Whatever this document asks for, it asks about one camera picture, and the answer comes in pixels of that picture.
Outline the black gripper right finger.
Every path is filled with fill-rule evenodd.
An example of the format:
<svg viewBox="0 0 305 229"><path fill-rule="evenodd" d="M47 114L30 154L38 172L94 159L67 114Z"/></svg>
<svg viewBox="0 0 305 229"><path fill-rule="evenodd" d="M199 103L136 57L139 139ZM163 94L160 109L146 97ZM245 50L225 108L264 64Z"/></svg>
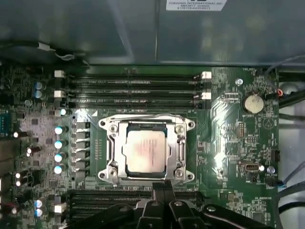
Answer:
<svg viewBox="0 0 305 229"><path fill-rule="evenodd" d="M209 204L203 210L195 209L175 198L172 184L164 181L164 197L179 229L270 229L271 226L255 221L218 205Z"/></svg>

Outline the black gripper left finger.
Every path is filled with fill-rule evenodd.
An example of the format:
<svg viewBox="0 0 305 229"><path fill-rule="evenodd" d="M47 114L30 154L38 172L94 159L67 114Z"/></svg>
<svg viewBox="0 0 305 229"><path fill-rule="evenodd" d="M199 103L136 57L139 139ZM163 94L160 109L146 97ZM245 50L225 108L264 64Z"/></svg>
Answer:
<svg viewBox="0 0 305 229"><path fill-rule="evenodd" d="M77 229L162 229L167 182L152 185L152 199L144 207L128 204L113 205L76 222Z"/></svg>

